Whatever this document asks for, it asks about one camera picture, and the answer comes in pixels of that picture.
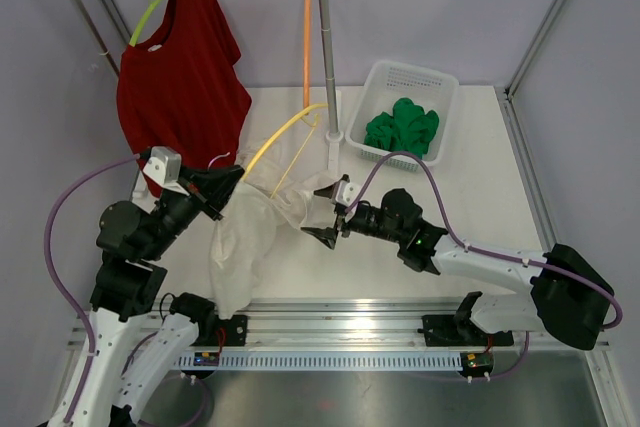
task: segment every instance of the plastic bin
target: plastic bin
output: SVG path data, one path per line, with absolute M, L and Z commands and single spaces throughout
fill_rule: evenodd
M 435 70 L 387 60 L 376 62 L 349 122 L 347 142 L 359 149 L 363 158 L 377 162 L 389 152 L 364 145 L 367 124 L 382 112 L 392 114 L 393 104 L 409 97 L 425 112 L 435 110 L 440 117 L 436 136 L 423 157 L 427 166 L 436 165 L 451 135 L 451 120 L 457 115 L 458 86 L 458 79 Z M 409 157 L 394 157 L 385 163 L 412 172 L 418 169 L 418 164 Z

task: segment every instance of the red t-shirt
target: red t-shirt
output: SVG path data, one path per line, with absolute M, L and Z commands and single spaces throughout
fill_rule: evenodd
M 160 28 L 122 54 L 118 116 L 131 150 L 168 146 L 197 169 L 230 152 L 215 166 L 233 165 L 251 105 L 233 69 L 238 59 L 217 0 L 169 0 Z

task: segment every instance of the metal floor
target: metal floor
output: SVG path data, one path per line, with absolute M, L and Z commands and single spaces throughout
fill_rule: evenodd
M 515 360 L 499 353 L 497 371 Z M 606 425 L 586 361 L 577 352 L 539 352 L 513 377 L 467 385 L 457 374 L 393 372 L 218 372 L 207 384 L 213 411 L 195 427 L 412 427 Z M 199 389 L 160 386 L 143 419 L 158 427 L 185 422 Z

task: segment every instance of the green hanger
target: green hanger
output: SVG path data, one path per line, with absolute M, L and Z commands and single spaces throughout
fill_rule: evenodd
M 147 10 L 142 15 L 140 22 L 138 22 L 136 29 L 133 31 L 133 35 L 131 36 L 131 40 L 129 41 L 130 46 L 135 47 L 135 45 L 138 43 L 138 37 L 140 37 L 144 25 L 147 23 L 147 20 L 149 20 L 151 12 L 153 12 L 153 10 L 158 6 L 160 2 L 162 2 L 162 0 L 154 0 L 149 4 L 149 7 L 147 7 Z

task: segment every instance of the white table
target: white table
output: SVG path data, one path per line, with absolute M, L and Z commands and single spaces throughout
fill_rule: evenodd
M 343 128 L 361 87 L 342 87 Z M 462 115 L 451 131 L 442 162 L 433 169 L 451 224 L 467 239 L 504 247 L 540 249 L 540 241 L 514 153 L 493 87 L 464 86 Z M 300 88 L 249 89 L 253 105 L 241 136 L 241 148 L 269 137 L 300 109 Z M 312 102 L 324 100 L 322 88 L 312 89 Z M 326 124 L 326 113 L 323 121 Z M 292 170 L 302 180 L 327 165 L 326 127 L 319 128 Z M 298 122 L 281 143 L 281 164 L 288 165 L 308 127 Z M 362 183 L 373 163 L 345 144 L 341 148 L 341 173 Z M 404 172 L 384 166 L 365 198 L 379 205 L 382 195 L 404 187 L 424 209 L 425 220 L 443 225 L 433 193 L 422 171 Z M 211 297 L 208 252 L 211 221 L 196 219 L 163 256 L 169 270 L 163 292 L 193 292 Z M 397 246 L 357 234 L 338 239 L 335 251 L 289 226 L 279 228 L 276 242 L 257 266 L 261 281 L 254 299 L 433 299 L 459 298 L 483 290 L 502 289 L 459 277 L 418 274 L 396 257 Z

